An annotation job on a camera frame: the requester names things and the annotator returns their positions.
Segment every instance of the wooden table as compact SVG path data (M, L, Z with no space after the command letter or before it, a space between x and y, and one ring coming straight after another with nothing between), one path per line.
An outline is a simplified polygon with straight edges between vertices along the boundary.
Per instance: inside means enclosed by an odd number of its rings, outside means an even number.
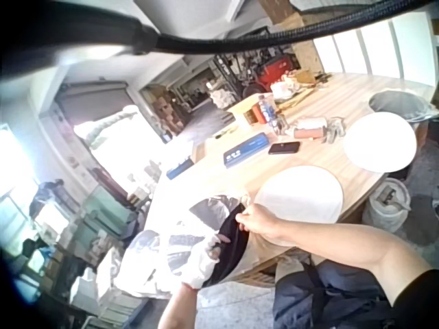
M338 74L334 75L324 88L316 90L297 106L284 111L289 122L298 117L343 117L347 129L361 117L372 113L368 100L384 88L410 89L430 100L434 89L429 86L404 80L370 75ZM343 139L334 144L322 144L321 141L302 141L297 154L269 156L267 150L253 155L244 162L226 169L223 153L242 143L259 132L270 132L267 125L255 124L248 130L229 127L231 133L220 139L210 138L199 147L201 159L190 169L174 180L162 175L145 225L167 236L171 223L178 220L182 210L189 209L196 202L212 195L227 191L245 190L254 199L262 185L273 175L295 166L312 165L331 172L340 182L344 192L344 202L340 220L343 220L384 178L384 173L373 173L355 166L346 157ZM281 140L272 132L268 134L271 143L293 141L288 136ZM289 248L273 245L257 234L251 234L251 243L259 256L254 264L263 264Z

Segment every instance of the plastic bottle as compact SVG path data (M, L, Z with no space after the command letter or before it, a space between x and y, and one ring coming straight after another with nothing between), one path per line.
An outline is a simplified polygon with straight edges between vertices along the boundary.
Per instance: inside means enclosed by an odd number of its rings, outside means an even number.
M275 106L276 104L271 102L266 96L259 95L259 108L268 123L277 118Z

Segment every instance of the white bucket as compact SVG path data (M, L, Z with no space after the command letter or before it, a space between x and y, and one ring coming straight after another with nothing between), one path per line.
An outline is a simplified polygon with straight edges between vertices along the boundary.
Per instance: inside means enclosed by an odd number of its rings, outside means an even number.
M382 204L378 200L387 186L396 191L393 200L405 205L404 208L410 208L410 194L405 185L394 178L387 178L369 197L363 212L363 223L394 233L403 225L409 211L395 204Z

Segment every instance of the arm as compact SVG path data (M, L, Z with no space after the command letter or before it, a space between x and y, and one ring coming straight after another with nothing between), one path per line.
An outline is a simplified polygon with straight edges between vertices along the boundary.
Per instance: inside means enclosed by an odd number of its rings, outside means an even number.
M197 291L182 284L172 295L160 319L158 329L192 329L195 327L197 313Z
M241 229L291 241L307 252L371 271L391 305L406 286L431 269L400 238L356 224L315 224L285 221L260 205L237 215Z
M206 237L193 246L191 255L182 270L182 284L174 292L171 300L163 312L159 329L192 329L195 327L197 313L197 293L204 281L213 273L213 268L219 260L219 250L213 248L216 243L230 243L230 239L221 234Z

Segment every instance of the forearm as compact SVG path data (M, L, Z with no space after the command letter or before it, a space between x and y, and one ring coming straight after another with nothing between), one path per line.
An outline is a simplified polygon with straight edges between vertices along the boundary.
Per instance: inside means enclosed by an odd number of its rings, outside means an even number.
M337 263L371 271L391 304L430 266L401 239L370 226L279 221L278 238Z
M158 324L159 329L193 329L197 313L197 291L182 284L172 295Z

